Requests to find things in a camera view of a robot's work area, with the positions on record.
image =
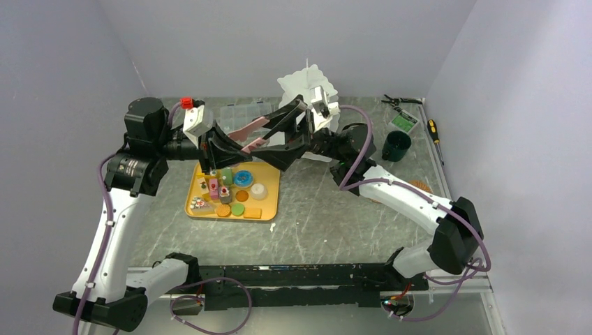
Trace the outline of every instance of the white wall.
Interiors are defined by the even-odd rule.
[[[590,334],[592,3],[477,1],[427,96],[509,334]]]
[[[155,96],[280,96],[317,63],[342,96],[425,96],[475,0],[100,0]]]
[[[0,1],[0,334],[70,331],[53,299],[86,260],[96,165],[142,95],[95,1]]]

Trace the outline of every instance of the cup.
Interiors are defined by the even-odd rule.
[[[403,159],[405,153],[411,147],[411,137],[403,131],[391,131],[387,135],[383,145],[383,159],[389,162],[398,162]]]

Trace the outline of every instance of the tabletop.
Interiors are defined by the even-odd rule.
[[[280,98],[202,98],[219,114],[229,104],[269,102],[275,110]],[[422,124],[411,131],[412,145],[396,163],[381,159],[380,149],[390,132],[388,121],[397,112],[381,98],[340,97],[340,104],[366,110],[373,122],[372,156],[378,164],[405,181],[419,180],[435,195],[444,196],[429,136]],[[178,98],[164,98],[170,108]],[[401,104],[419,119],[416,104]],[[182,115],[175,117],[180,122]],[[247,118],[234,126],[240,127]],[[340,128],[363,122],[353,111],[342,110]],[[401,246],[412,246],[428,236],[417,224],[393,209],[339,191],[329,172],[331,163],[296,160],[281,173],[278,212],[270,221],[225,221],[189,218],[184,211],[195,161],[169,162],[153,204],[146,213],[132,254],[132,267],[150,266],[171,252],[193,255],[200,265],[330,264],[384,262]],[[271,224],[275,223],[273,232]]]

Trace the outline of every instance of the yellow screwdriver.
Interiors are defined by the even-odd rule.
[[[438,157],[440,158],[440,163],[444,166],[444,158],[442,158],[442,151],[440,150],[440,138],[438,137],[438,127],[436,126],[436,122],[430,119],[427,122],[427,132],[429,133],[429,137],[431,140],[434,141],[436,145],[436,152],[438,153]]]

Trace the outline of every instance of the blue lid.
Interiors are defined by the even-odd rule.
[[[235,173],[235,185],[249,187],[253,183],[253,175],[249,171],[241,170]]]

